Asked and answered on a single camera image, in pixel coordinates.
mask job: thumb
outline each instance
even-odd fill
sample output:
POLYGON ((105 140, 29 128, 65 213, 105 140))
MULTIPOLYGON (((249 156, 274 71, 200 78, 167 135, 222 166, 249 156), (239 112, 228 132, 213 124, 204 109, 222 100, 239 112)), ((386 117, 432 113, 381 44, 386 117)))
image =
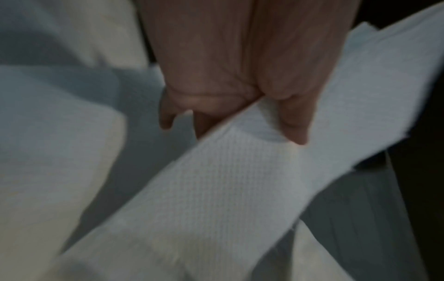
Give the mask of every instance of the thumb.
POLYGON ((294 95, 278 102, 279 122, 282 132, 291 141, 304 145, 315 115, 320 90, 294 95))

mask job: gray surface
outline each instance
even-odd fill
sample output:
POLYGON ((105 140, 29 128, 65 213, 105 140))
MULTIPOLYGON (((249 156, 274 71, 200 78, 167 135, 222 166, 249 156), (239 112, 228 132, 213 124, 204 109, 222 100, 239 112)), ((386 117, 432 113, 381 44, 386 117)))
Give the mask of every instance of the gray surface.
MULTIPOLYGON (((301 219, 356 281, 427 280, 395 175, 353 172, 321 192, 301 219)), ((252 280, 284 280, 293 231, 255 268, 252 280)))

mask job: folded paper towel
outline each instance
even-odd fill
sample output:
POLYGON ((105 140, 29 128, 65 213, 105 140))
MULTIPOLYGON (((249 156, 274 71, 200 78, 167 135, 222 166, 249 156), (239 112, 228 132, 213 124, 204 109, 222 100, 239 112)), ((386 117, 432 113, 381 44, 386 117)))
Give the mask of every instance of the folded paper towel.
POLYGON ((144 267, 153 261, 198 281, 245 279, 317 192, 404 137, 444 55, 442 34, 443 4, 345 52, 307 146, 287 142, 273 103, 261 100, 159 173, 42 280, 69 280, 59 274, 75 267, 92 280, 158 280, 144 267))

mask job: human hand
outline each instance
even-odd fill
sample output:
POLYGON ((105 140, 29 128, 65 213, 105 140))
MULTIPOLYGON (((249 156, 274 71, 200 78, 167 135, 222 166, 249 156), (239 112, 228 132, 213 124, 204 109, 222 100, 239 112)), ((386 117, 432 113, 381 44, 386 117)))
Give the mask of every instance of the human hand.
POLYGON ((266 95, 284 135, 308 141, 316 102, 359 0, 139 0, 165 77, 163 129, 193 111, 199 138, 266 95))

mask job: finger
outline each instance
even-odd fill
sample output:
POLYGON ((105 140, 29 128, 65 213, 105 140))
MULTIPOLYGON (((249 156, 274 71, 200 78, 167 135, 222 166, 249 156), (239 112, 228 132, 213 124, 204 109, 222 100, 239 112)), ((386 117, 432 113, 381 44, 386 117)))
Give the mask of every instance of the finger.
POLYGON ((308 93, 279 101, 280 125, 289 140, 300 145, 308 142, 308 132, 316 111, 318 96, 319 93, 308 93))
POLYGON ((211 117, 205 113, 193 112, 193 124, 196 138, 200 139, 211 128, 216 126, 221 119, 211 117))
POLYGON ((163 130, 169 130, 173 126, 177 115, 185 112, 185 109, 176 105, 165 90, 159 103, 159 126, 163 130))

